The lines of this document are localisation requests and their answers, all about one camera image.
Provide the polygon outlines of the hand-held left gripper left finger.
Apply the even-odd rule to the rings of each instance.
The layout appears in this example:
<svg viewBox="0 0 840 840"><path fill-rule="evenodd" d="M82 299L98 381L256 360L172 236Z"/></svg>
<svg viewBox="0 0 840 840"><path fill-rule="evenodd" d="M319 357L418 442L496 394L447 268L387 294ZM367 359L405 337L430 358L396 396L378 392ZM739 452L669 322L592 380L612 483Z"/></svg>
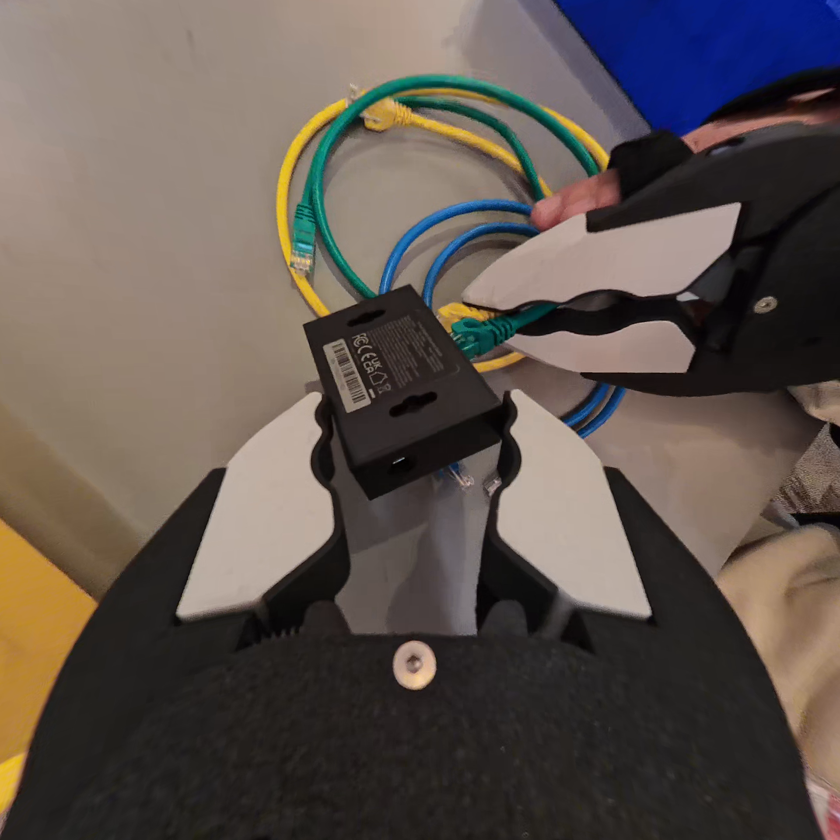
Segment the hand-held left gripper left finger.
<svg viewBox="0 0 840 840"><path fill-rule="evenodd" d="M317 392L263 427L230 459L176 617L256 613L274 634L301 628L350 576L332 486L332 418Z"/></svg>

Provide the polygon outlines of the yellow plastic bin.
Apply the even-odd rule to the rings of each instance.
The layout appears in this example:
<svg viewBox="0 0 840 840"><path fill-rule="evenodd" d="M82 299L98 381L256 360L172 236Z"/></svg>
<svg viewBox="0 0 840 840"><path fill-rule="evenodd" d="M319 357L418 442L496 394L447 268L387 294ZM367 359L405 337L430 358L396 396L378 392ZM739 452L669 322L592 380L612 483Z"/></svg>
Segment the yellow plastic bin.
<svg viewBox="0 0 840 840"><path fill-rule="evenodd" d="M40 715L96 601L1 522L1 816Z"/></svg>

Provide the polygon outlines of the person's right forearm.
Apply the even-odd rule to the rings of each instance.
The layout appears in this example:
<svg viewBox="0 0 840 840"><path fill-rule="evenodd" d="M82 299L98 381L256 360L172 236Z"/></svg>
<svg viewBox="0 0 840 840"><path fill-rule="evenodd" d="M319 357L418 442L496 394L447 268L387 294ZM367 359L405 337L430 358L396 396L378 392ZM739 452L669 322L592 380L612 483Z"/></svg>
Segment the person's right forearm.
<svg viewBox="0 0 840 840"><path fill-rule="evenodd" d="M790 386L788 391L811 417L839 426L839 380Z"/></svg>

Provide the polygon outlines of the blue plastic bin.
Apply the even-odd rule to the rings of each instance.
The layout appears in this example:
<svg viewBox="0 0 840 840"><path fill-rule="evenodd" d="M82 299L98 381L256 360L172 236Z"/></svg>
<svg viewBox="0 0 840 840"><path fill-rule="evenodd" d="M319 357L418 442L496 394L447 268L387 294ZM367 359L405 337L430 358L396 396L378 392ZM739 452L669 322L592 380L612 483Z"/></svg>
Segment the blue plastic bin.
<svg viewBox="0 0 840 840"><path fill-rule="evenodd" d="M684 133L731 100L838 67L837 1L559 1L655 129Z"/></svg>

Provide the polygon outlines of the person's right hand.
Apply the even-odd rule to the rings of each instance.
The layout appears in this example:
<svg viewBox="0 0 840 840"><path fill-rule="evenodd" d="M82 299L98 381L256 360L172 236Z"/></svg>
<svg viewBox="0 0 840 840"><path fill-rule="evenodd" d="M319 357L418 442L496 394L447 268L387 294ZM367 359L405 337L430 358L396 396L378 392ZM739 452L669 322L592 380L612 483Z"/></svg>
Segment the person's right hand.
<svg viewBox="0 0 840 840"><path fill-rule="evenodd" d="M698 154L751 131L778 124L819 125L836 123L838 120L838 90L825 89L803 93L776 109L764 108L707 122L685 134L682 139ZM536 203L531 213L531 222L535 228L544 231L571 217L618 204L621 198L617 173L605 171L586 181L569 185Z"/></svg>

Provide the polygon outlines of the black network switch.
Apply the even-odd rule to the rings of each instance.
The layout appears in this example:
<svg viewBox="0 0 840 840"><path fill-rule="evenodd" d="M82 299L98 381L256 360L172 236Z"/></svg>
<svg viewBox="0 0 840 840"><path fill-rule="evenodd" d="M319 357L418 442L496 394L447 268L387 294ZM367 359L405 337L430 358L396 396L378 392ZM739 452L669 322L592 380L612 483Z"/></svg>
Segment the black network switch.
<svg viewBox="0 0 840 840"><path fill-rule="evenodd" d="M413 288L303 329L346 463L370 500L500 442L501 399Z"/></svg>

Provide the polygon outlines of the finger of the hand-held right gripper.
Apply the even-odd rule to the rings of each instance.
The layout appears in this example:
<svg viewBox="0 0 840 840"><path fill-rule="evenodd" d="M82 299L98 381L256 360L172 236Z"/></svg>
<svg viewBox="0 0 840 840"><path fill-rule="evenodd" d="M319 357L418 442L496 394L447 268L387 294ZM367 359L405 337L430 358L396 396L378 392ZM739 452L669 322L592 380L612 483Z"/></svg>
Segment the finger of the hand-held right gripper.
<svg viewBox="0 0 840 840"><path fill-rule="evenodd" d="M598 233L573 217L488 266L464 290L464 303L499 312L532 302L564 305L601 291L633 298L686 290L731 246L740 203Z"/></svg>
<svg viewBox="0 0 840 840"><path fill-rule="evenodd" d="M582 374L684 374L697 350L672 320L570 308L558 308L517 331L511 347Z"/></svg>

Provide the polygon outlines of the person's leg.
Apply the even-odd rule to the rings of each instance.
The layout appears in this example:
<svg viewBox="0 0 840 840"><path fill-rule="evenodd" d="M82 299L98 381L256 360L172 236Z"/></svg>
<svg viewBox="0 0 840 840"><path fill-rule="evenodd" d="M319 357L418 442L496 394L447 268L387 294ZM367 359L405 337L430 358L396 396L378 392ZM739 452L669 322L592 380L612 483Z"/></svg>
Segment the person's leg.
<svg viewBox="0 0 840 840"><path fill-rule="evenodd" d="M838 787L838 528L808 524L741 547L717 584L770 674L807 769Z"/></svg>

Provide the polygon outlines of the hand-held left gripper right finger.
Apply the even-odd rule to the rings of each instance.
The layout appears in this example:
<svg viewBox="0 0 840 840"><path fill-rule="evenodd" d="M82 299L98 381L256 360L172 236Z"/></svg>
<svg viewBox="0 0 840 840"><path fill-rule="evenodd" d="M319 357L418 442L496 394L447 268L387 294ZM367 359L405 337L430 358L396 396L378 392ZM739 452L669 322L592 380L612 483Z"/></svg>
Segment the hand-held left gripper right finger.
<svg viewBox="0 0 840 840"><path fill-rule="evenodd" d="M505 394L476 590L481 631L498 604L526 635L562 634L580 610L653 615L605 468L587 443L517 389Z"/></svg>

